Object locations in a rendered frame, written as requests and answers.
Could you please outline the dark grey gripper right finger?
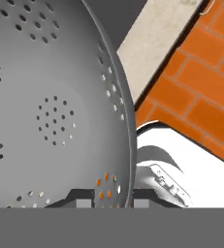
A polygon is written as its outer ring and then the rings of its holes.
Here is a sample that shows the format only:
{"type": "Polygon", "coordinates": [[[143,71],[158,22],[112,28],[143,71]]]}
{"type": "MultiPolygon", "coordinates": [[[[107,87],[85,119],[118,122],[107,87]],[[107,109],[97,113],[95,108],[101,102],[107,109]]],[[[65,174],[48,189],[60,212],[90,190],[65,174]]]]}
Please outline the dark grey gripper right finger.
{"type": "Polygon", "coordinates": [[[133,192],[134,208],[151,208],[162,206],[166,208],[178,208],[178,205],[162,200],[153,189],[135,189],[133,192]]]}

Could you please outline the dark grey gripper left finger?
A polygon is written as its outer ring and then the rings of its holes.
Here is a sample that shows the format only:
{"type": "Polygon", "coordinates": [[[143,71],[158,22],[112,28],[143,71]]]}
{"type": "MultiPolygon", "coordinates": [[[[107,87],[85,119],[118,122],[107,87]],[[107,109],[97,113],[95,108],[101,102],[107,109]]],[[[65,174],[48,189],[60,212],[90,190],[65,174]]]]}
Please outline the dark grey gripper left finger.
{"type": "Polygon", "coordinates": [[[65,199],[51,203],[48,208],[93,208],[94,197],[93,189],[73,189],[65,199]]]}

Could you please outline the grey metal colander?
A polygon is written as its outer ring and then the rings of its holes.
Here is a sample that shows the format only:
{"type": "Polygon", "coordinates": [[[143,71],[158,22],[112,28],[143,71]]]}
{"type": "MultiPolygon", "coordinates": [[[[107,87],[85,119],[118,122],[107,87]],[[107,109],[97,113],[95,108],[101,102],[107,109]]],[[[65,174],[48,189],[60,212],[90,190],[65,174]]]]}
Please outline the grey metal colander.
{"type": "Polygon", "coordinates": [[[128,207],[133,100],[86,0],[0,0],[0,208],[45,208],[89,191],[128,207]]]}

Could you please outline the dark grey sink basin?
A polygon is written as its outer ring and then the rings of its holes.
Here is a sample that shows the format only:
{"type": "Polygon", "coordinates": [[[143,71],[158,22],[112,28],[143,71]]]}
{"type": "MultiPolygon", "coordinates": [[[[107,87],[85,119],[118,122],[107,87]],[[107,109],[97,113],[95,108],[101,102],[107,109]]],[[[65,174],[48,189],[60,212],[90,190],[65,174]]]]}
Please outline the dark grey sink basin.
{"type": "Polygon", "coordinates": [[[86,0],[118,49],[147,0],[86,0]]]}

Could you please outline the white rounded machine housing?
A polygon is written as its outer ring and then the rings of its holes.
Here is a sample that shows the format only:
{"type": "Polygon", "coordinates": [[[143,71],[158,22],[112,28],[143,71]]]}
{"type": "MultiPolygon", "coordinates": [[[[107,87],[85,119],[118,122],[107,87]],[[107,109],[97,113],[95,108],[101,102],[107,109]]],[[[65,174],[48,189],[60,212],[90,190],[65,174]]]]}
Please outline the white rounded machine housing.
{"type": "Polygon", "coordinates": [[[137,129],[135,189],[163,205],[224,208],[224,160],[177,129],[149,121],[137,129]]]}

